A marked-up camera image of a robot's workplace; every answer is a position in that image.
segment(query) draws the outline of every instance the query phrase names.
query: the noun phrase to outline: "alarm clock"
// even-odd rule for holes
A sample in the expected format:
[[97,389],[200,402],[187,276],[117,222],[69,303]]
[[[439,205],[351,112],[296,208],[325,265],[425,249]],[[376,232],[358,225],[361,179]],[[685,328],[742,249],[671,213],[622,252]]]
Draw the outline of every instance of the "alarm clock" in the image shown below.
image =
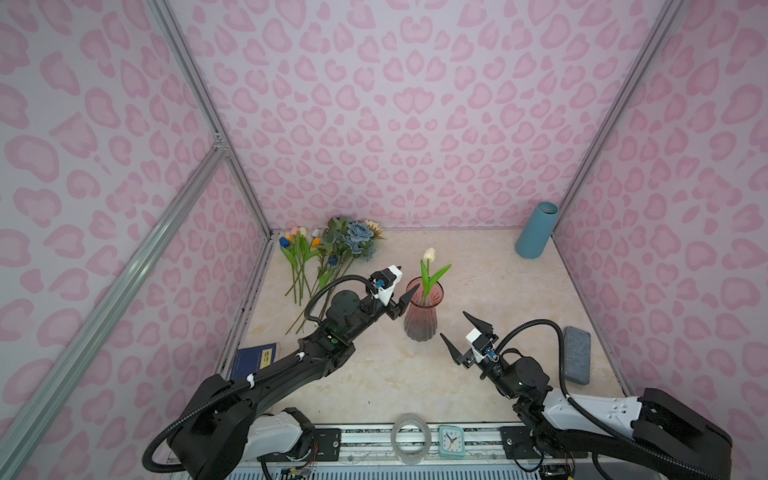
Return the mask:
[[441,425],[438,447],[441,457],[463,457],[465,454],[464,429],[453,425]]

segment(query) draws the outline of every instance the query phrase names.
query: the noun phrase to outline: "blue book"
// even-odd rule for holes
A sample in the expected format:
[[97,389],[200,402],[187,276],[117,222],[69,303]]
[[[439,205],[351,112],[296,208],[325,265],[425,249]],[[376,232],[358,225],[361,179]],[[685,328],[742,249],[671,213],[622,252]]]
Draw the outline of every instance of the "blue book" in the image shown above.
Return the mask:
[[268,367],[277,359],[277,344],[252,346],[238,349],[232,362],[230,380],[242,379],[251,373]]

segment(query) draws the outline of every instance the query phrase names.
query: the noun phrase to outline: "pink glass vase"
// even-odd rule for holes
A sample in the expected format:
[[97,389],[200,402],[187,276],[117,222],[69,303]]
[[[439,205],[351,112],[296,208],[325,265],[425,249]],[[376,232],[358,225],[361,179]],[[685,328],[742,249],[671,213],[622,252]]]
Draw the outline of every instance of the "pink glass vase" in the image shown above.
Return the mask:
[[416,290],[413,298],[411,298],[411,304],[408,305],[403,328],[406,330],[406,335],[418,342],[423,342],[431,339],[435,332],[437,332],[437,312],[435,307],[442,302],[443,290],[440,282],[437,282],[429,291],[429,295],[424,298],[422,278],[417,277],[410,281],[406,292],[417,285],[419,289]]

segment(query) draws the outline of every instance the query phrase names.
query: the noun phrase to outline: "robotic arm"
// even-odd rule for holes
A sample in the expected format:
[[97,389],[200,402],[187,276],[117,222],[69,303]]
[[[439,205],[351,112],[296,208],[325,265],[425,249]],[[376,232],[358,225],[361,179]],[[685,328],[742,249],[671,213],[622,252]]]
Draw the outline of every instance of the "robotic arm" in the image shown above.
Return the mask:
[[[379,317],[401,316],[417,288],[405,293],[398,302],[392,301],[395,286],[401,279],[400,269],[391,266],[370,278],[347,275],[326,285],[306,305],[305,317],[318,326],[299,340],[299,349],[237,382],[219,375],[205,379],[181,417],[144,451],[144,467],[158,473],[187,470],[195,480],[221,480],[243,458],[272,452],[301,458],[310,450],[312,423],[296,409],[262,415],[294,390],[344,365],[355,352],[353,340]],[[360,299],[350,290],[338,292],[323,321],[311,317],[317,300],[335,285],[348,280],[364,283],[366,296]],[[152,459],[155,449],[165,440],[180,464],[162,465]]]
[[[469,350],[463,355],[440,334],[454,362],[477,365],[502,396],[517,399],[512,406],[530,429],[539,452],[592,452],[644,465],[672,480],[723,480],[730,477],[731,438],[712,422],[657,389],[641,397],[608,399],[570,395],[565,385],[563,334],[557,323],[540,319],[512,330],[496,347],[498,336],[490,323],[464,312],[474,329],[467,335]],[[548,325],[558,335],[559,389],[549,386],[541,365],[517,349],[504,350],[521,331]],[[517,358],[508,363],[504,356]]]

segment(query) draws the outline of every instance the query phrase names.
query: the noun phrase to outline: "light blue vent grille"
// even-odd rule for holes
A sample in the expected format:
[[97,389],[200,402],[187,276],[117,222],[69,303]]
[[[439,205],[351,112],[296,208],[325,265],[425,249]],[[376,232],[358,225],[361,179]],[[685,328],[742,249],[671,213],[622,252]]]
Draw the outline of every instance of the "light blue vent grille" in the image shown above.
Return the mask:
[[[279,470],[270,470],[280,478]],[[239,467],[227,480],[264,480],[261,468]],[[319,466],[307,480],[541,480],[508,465]]]

